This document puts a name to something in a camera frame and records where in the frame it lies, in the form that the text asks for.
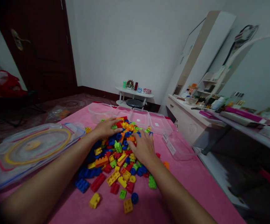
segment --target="door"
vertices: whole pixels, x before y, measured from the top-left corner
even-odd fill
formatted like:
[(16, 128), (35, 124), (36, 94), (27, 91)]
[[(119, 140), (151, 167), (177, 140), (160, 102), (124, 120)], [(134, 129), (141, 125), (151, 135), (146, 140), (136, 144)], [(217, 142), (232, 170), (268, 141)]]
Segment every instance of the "door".
[(0, 30), (23, 81), (40, 101), (77, 90), (65, 1), (10, 1)]

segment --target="orange building block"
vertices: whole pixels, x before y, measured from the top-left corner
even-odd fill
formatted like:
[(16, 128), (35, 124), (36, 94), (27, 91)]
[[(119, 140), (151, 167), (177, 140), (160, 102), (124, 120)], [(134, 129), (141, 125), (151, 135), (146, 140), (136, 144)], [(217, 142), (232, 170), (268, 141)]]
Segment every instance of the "orange building block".
[(95, 167), (100, 167), (108, 163), (108, 157), (104, 156), (98, 160), (95, 161)]

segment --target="floor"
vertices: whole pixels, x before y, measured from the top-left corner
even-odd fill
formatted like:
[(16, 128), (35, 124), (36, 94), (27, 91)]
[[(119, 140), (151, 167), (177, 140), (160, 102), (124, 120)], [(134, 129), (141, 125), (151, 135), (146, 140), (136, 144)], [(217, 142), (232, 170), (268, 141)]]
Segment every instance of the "floor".
[[(38, 104), (38, 106), (41, 109), (49, 112), (55, 106), (60, 105), (69, 109), (71, 113), (75, 113), (76, 111), (80, 110), (83, 107), (86, 107), (87, 105), (95, 101), (110, 104), (110, 105), (116, 105), (115, 101), (81, 93), (81, 94), (68, 96), (61, 99), (57, 99), (57, 100), (47, 101), (47, 102)], [(13, 111), (3, 112), (3, 116), (7, 117), (9, 120), (11, 120), (14, 123), (18, 121), (19, 114), (20, 114), (19, 112), (14, 113)], [(46, 121), (47, 117), (48, 117), (48, 113), (42, 114), (33, 110), (28, 110), (26, 113), (26, 116), (23, 119), (22, 124), (17, 128), (14, 128), (13, 126), (0, 120), (0, 143), (2, 142), (4, 138), (11, 136), (15, 133), (18, 133), (20, 131), (23, 131), (23, 130), (26, 130), (26, 129), (29, 129), (29, 128), (32, 128), (41, 124), (48, 123), (49, 121)]]

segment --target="blue wheel piece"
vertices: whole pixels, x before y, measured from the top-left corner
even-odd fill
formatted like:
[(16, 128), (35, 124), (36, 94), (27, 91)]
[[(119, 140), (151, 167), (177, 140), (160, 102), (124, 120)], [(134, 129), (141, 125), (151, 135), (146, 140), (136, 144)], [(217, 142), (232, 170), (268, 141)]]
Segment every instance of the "blue wheel piece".
[(132, 204), (137, 204), (138, 203), (138, 194), (137, 193), (133, 193), (132, 196), (131, 196), (131, 201), (132, 201)]

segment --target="plastic bag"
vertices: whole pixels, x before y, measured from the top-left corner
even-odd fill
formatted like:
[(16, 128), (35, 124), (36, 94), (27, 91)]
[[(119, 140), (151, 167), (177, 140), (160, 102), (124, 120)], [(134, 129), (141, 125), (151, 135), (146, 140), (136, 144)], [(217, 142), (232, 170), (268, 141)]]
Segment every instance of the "plastic bag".
[(46, 122), (59, 121), (67, 116), (69, 116), (71, 112), (62, 106), (54, 107), (50, 112), (48, 112), (48, 117), (46, 118)]

